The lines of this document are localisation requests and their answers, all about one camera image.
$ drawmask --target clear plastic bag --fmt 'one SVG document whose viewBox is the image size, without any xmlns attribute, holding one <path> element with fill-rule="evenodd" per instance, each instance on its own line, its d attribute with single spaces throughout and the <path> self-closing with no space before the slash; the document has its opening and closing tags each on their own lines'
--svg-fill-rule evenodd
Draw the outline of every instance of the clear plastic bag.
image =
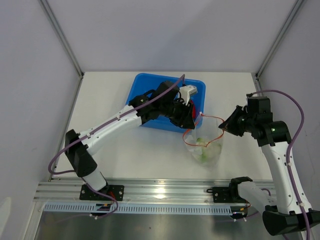
<svg viewBox="0 0 320 240">
<path fill-rule="evenodd" d="M 224 120 L 217 116 L 199 113 L 195 120 L 195 129 L 188 129 L 182 138 L 186 148 L 202 165 L 214 166 L 220 157 L 224 131 L 218 126 Z"/>
</svg>

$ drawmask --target white table surface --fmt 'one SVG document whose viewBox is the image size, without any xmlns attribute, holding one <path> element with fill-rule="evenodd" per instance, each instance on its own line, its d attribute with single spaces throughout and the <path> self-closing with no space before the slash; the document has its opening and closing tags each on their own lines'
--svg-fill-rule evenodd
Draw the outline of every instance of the white table surface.
<svg viewBox="0 0 320 240">
<path fill-rule="evenodd" d="M 73 110 L 69 130 L 81 132 L 121 110 L 135 76 L 140 72 L 86 72 Z M 204 113 L 227 119 L 236 105 L 246 104 L 246 94 L 255 91 L 250 73 L 150 72 L 201 80 L 206 85 Z M 94 156 L 106 178 L 139 179 L 231 179 L 248 176 L 271 180 L 271 173 L 257 142 L 246 133 L 225 133 L 218 164 L 199 165 L 187 151 L 182 133 L 137 127 L 110 140 Z M 72 169 L 62 155 L 56 171 Z"/>
</svg>

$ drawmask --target purple cable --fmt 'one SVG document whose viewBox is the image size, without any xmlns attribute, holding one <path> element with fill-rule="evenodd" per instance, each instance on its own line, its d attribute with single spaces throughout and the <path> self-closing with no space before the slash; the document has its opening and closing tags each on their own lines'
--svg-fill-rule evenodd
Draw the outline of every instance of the purple cable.
<svg viewBox="0 0 320 240">
<path fill-rule="evenodd" d="M 92 192 L 94 192 L 95 194 L 99 194 L 99 195 L 101 195 L 101 196 L 103 196 L 103 197 L 105 197 L 105 198 L 108 198 L 108 199 L 114 201 L 114 203 L 115 203 L 115 205 L 116 205 L 115 209 L 113 209 L 112 211 L 110 211 L 110 212 L 108 212 L 108 213 L 106 213 L 106 214 L 104 214 L 104 215 L 102 215 L 102 216 L 98 216 L 98 217 L 97 217 L 98 219 L 101 219 L 101 218 L 104 218 L 104 217 L 106 217 L 106 216 L 112 215 L 112 214 L 115 213 L 115 211 L 118 210 L 119 203 L 118 203 L 118 201 L 117 201 L 116 199 L 114 199 L 112 196 L 109 196 L 109 195 L 106 195 L 106 194 L 103 194 L 103 193 L 101 193 L 101 192 L 99 192 L 99 191 L 94 190 L 87 182 L 86 182 L 86 185 L 88 186 L 88 188 L 89 188 Z"/>
<path fill-rule="evenodd" d="M 299 128 L 297 129 L 297 131 L 295 132 L 295 134 L 294 134 L 294 136 L 292 138 L 292 141 L 290 142 L 290 144 L 288 145 L 288 148 L 286 149 L 285 160 L 286 160 L 286 163 L 287 163 L 288 173 L 289 173 L 289 176 L 290 176 L 290 181 L 291 181 L 291 184 L 292 184 L 292 188 L 293 188 L 295 197 L 296 197 L 298 203 L 301 204 L 302 200 L 300 198 L 299 191 L 298 191 L 298 188 L 297 188 L 297 185 L 296 185 L 296 182 L 295 182 L 295 178 L 294 178 L 294 175 L 292 173 L 292 169 L 291 169 L 291 166 L 289 165 L 289 163 L 290 163 L 290 152 L 291 152 L 291 149 L 292 149 L 292 147 L 293 147 L 293 145 L 294 145 L 294 143 L 295 143 L 295 141 L 296 141 L 296 139 L 297 139 L 302 127 L 303 127 L 303 125 L 304 125 L 304 122 L 305 122 L 304 111 L 303 111 L 302 107 L 300 106 L 300 104 L 292 96 L 286 94 L 283 91 L 267 89 L 267 90 L 261 90 L 261 91 L 253 92 L 252 95 L 260 94 L 260 93 L 278 93 L 278 94 L 284 95 L 287 98 L 289 98 L 292 102 L 294 102 L 294 104 L 298 107 L 298 109 L 300 111 L 301 122 L 300 122 Z M 308 216 L 307 216 L 307 213 L 306 213 L 305 208 L 303 206 L 300 206 L 300 209 L 301 209 L 304 221 L 305 221 L 306 240 L 310 240 L 311 233 L 310 233 L 310 224 L 309 224 Z"/>
<path fill-rule="evenodd" d="M 282 237 L 285 239 L 285 240 L 290 240 L 286 235 L 282 235 Z"/>
<path fill-rule="evenodd" d="M 232 219 L 228 219 L 228 220 L 220 220 L 220 221 L 214 221 L 215 223 L 235 223 L 235 222 L 239 222 L 239 221 L 244 221 L 245 219 L 250 219 L 254 216 L 256 216 L 259 212 L 256 211 L 255 213 L 247 216 L 247 217 L 244 217 L 244 218 L 239 218 L 237 219 L 236 221 L 232 218 Z"/>
<path fill-rule="evenodd" d="M 179 77 L 179 79 L 171 86 L 169 87 L 167 90 L 165 90 L 164 92 L 162 92 L 161 94 L 159 94 L 158 96 L 156 96 L 155 98 L 151 99 L 150 101 L 147 101 L 146 103 L 140 105 L 140 106 L 137 106 L 129 111 L 126 111 L 122 114 L 120 114 L 120 118 L 124 117 L 125 115 L 127 114 L 130 114 L 134 111 L 137 111 L 141 108 L 144 108 L 145 106 L 149 105 L 149 104 L 152 104 L 154 101 L 158 100 L 159 98 L 163 97 L 165 94 L 167 94 L 168 92 L 170 92 L 175 86 L 178 85 L 178 83 L 180 83 L 180 81 L 182 80 L 183 82 L 185 82 L 185 74 L 183 74 L 181 77 Z M 96 129 L 92 130 L 89 134 L 92 135 L 94 133 L 96 133 L 97 131 L 99 131 L 100 129 L 104 128 L 105 126 L 107 126 L 108 124 L 114 122 L 114 121 L 117 121 L 118 118 L 117 117 L 114 117 L 112 119 L 110 119 L 109 121 L 103 123 L 102 125 L 98 126 Z M 60 172 L 54 172 L 52 170 L 52 165 L 56 162 L 56 160 L 58 159 L 58 157 L 63 154 L 66 150 L 68 150 L 69 148 L 71 148 L 72 146 L 76 145 L 77 143 L 85 140 L 86 138 L 88 138 L 87 135 L 79 138 L 78 140 L 70 143 L 69 145 L 65 146 L 62 150 L 60 150 L 52 159 L 51 161 L 49 162 L 49 165 L 48 165 L 48 171 L 49 173 L 51 173 L 52 175 L 60 175 L 60 174 L 66 174 L 66 173 L 74 173 L 75 171 L 74 170 L 66 170 L 66 171 L 60 171 Z"/>
<path fill-rule="evenodd" d="M 271 196 L 271 192 L 270 192 L 270 190 L 269 190 L 268 188 L 261 188 L 261 190 L 262 190 L 262 191 L 267 191 L 268 194 L 269 194 L 269 196 Z"/>
<path fill-rule="evenodd" d="M 96 216 L 97 219 L 102 219 L 102 218 L 104 218 L 104 217 L 106 217 L 106 216 L 112 215 L 112 214 L 115 213 L 115 211 L 118 210 L 118 208 L 119 208 L 119 203 L 118 203 L 118 201 L 117 201 L 116 199 L 114 199 L 113 197 L 111 197 L 111 196 L 109 196 L 109 195 L 106 195 L 106 194 L 103 194 L 103 193 L 101 193 L 101 192 L 98 192 L 98 191 L 94 190 L 87 182 L 86 182 L 85 184 L 86 184 L 86 185 L 88 186 L 88 188 L 89 188 L 92 192 L 94 192 L 95 194 L 99 194 L 99 195 L 101 195 L 101 196 L 103 196 L 103 197 L 105 197 L 105 198 L 108 198 L 108 199 L 112 200 L 112 201 L 116 204 L 116 207 L 115 207 L 114 210 L 112 210 L 112 211 L 110 211 L 110 212 L 107 212 L 107 213 L 104 214 L 104 215 Z M 91 217 L 91 215 L 88 215 L 87 213 L 81 213 L 81 214 L 77 214 L 77 215 L 74 215 L 74 216 L 69 216 L 69 217 L 66 217 L 66 218 L 64 218 L 64 219 L 55 221 L 53 224 L 59 224 L 59 223 L 68 221 L 68 220 L 70 220 L 70 219 L 74 219 L 74 218 L 78 218 L 78 217 L 82 217 L 82 216 L 87 216 L 87 217 L 89 216 L 89 217 Z"/>
</svg>

